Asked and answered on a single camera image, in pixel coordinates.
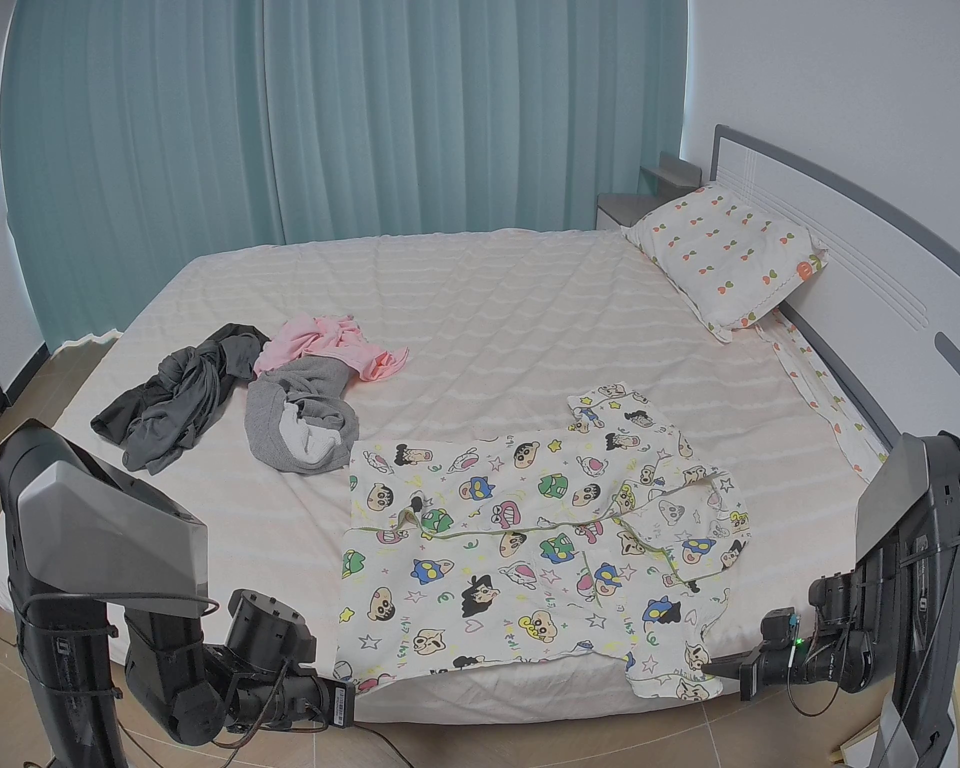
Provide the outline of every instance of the pink shirt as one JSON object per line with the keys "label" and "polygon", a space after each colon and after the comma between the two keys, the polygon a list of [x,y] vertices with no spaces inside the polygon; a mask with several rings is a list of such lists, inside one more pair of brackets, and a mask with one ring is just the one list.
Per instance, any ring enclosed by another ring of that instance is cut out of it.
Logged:
{"label": "pink shirt", "polygon": [[314,354],[342,360],[355,369],[362,380],[375,381],[403,368],[409,353],[404,347],[394,355],[371,344],[350,315],[311,318],[304,313],[284,323],[277,335],[263,346],[253,364],[253,372],[260,375],[305,354]]}

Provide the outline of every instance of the baseboard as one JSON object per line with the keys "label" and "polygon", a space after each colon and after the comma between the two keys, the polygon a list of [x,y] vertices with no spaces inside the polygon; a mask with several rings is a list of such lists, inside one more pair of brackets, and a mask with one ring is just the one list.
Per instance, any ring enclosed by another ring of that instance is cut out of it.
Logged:
{"label": "baseboard", "polygon": [[23,370],[16,375],[10,387],[8,387],[6,391],[0,387],[0,411],[9,408],[16,402],[16,399],[27,389],[30,380],[36,376],[36,372],[38,372],[40,367],[49,359],[50,350],[45,344],[40,345],[40,349],[34,352],[34,356],[30,358],[30,361],[23,367]]}

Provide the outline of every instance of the bed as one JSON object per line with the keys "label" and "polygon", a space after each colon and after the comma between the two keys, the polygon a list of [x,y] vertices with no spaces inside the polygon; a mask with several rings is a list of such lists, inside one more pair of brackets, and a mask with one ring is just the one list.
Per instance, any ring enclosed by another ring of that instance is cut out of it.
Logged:
{"label": "bed", "polygon": [[[731,182],[740,178],[731,175]],[[89,428],[116,395],[146,380],[165,354],[223,323],[273,334],[301,311],[352,314],[372,341],[411,350],[402,373],[348,389],[363,439],[465,441],[565,427],[566,397],[603,380],[625,380],[648,395],[698,451],[734,473],[751,510],[753,543],[708,636],[714,654],[752,646],[767,610],[806,606],[813,579],[853,565],[865,483],[829,423],[768,342],[744,331],[719,344],[616,232],[362,238],[195,259],[131,324],[56,428],[121,466],[122,450]],[[827,326],[809,330],[830,349]],[[869,381],[861,387],[883,424],[886,403],[870,401]],[[210,595],[226,603],[234,588],[249,587],[294,606],[318,639],[318,669],[328,673],[349,523],[347,471],[304,477],[257,462],[244,432],[245,401],[246,390],[237,388],[196,447],[146,479],[208,526]],[[2,601],[9,607],[6,592]],[[126,628],[114,607],[111,620],[121,628],[111,655],[122,660]],[[206,619],[207,641],[221,641],[228,624],[226,611]],[[680,703],[638,699],[622,662],[589,656],[399,682],[361,697],[356,716],[530,722]]]}

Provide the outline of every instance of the white wall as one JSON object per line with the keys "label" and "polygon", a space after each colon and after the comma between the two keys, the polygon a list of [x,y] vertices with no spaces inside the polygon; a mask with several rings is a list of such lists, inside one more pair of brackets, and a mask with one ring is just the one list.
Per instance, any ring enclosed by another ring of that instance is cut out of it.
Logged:
{"label": "white wall", "polygon": [[684,158],[713,128],[819,163],[960,248],[957,0],[689,0]]}
{"label": "white wall", "polygon": [[[0,62],[3,61],[13,3],[14,0],[0,0]],[[0,387],[10,387],[41,344],[43,337],[36,324],[34,308],[27,296],[16,248],[7,227],[7,202],[0,175]]]}

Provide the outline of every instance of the teal curtain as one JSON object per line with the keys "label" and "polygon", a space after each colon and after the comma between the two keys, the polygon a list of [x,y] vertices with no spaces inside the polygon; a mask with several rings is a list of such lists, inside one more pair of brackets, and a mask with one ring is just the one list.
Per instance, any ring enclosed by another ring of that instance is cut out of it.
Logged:
{"label": "teal curtain", "polygon": [[592,228],[679,150],[685,61],[677,0],[20,0],[0,155],[44,335],[202,253]]}

